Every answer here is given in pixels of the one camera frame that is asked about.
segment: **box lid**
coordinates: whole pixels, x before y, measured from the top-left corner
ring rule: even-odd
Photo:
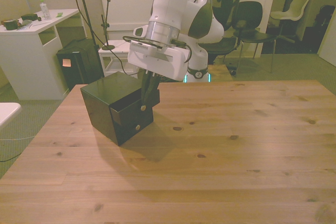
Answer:
[[[116,72],[81,88],[100,101],[110,105],[126,95],[141,89],[141,81],[125,73]]]

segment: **black box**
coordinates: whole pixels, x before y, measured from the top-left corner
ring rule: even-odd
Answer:
[[[141,111],[141,81],[120,72],[81,88],[81,93],[92,126],[119,146],[154,121],[152,108],[160,102],[156,90]]]
[[[74,40],[56,55],[70,91],[77,84],[89,84],[101,78],[92,39]]]

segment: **black speaker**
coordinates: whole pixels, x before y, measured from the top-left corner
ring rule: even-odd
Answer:
[[[56,55],[69,90],[77,84],[90,84],[101,78],[92,39],[74,40]]]

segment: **white table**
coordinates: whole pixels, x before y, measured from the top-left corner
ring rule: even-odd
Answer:
[[[20,100],[61,100],[66,95],[56,53],[64,46],[62,37],[86,33],[77,9],[55,9],[50,14],[52,19],[44,20],[38,12],[42,21],[34,21],[29,29],[7,31],[0,26],[0,66]]]
[[[5,127],[21,111],[21,105],[15,102],[0,102],[0,129]]]
[[[128,42],[124,40],[109,40],[109,45],[115,46],[112,51],[122,61],[126,73],[133,74],[138,71],[136,66],[128,63],[127,61],[128,52],[130,51],[130,44]],[[111,53],[111,51],[100,49],[98,53],[100,56],[101,65],[103,66],[105,77],[115,72],[123,72],[120,61],[115,57],[114,54]]]

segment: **black chair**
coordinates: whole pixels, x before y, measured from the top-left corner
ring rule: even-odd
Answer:
[[[232,24],[232,17],[235,16],[236,7],[240,0],[213,0],[213,12],[215,18],[224,27],[224,30],[230,28]],[[212,44],[199,44],[208,52],[208,64],[212,65],[218,55],[224,55],[237,49],[237,38],[222,38],[220,42]]]
[[[240,49],[239,61],[237,66],[237,72],[239,69],[239,64],[243,52],[244,43],[256,43],[256,50],[253,55],[253,59],[255,58],[256,51],[259,43],[264,42],[272,42],[273,46],[273,54],[272,54],[272,62],[271,62],[271,73],[273,69],[273,57],[275,54],[276,47],[276,39],[278,35],[271,35],[260,33],[256,28],[260,25],[262,19],[262,11],[263,6],[261,3],[256,1],[245,1],[240,2],[237,6],[237,11],[235,13],[232,27],[236,29],[234,35],[238,38],[238,41],[241,41],[242,47]]]

